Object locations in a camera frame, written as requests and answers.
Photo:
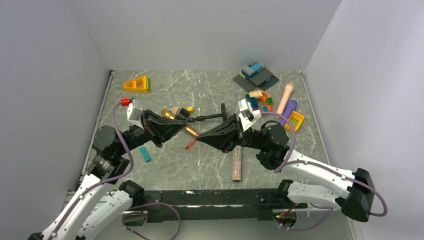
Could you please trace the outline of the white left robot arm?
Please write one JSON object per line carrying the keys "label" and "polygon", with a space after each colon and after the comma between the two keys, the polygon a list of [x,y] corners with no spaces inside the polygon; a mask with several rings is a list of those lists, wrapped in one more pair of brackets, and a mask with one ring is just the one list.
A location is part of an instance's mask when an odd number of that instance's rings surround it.
{"label": "white left robot arm", "polygon": [[121,131],[115,111],[114,107],[112,124],[95,133],[91,146],[95,156],[75,194],[56,219],[42,232],[32,233],[30,240],[93,240],[119,214],[127,209],[137,210],[145,202],[143,187],[126,180],[106,203],[96,208],[103,196],[133,170],[133,149],[147,142],[162,147],[187,124],[185,120],[163,117],[130,104],[126,114],[131,125]]}

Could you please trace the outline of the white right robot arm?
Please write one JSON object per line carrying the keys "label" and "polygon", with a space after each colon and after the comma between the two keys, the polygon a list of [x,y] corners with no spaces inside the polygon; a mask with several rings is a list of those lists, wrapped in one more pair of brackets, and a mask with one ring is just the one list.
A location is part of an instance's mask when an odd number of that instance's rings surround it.
{"label": "white right robot arm", "polygon": [[259,150],[256,158],[268,170],[276,170],[288,157],[282,170],[312,181],[311,185],[284,179],[278,186],[276,203],[282,208],[294,204],[330,207],[358,222],[372,215],[375,197],[371,174],[358,168],[340,169],[314,160],[287,145],[289,137],[283,126],[275,123],[260,129],[243,130],[240,118],[233,114],[220,125],[203,132],[196,140],[227,153],[236,146]]}

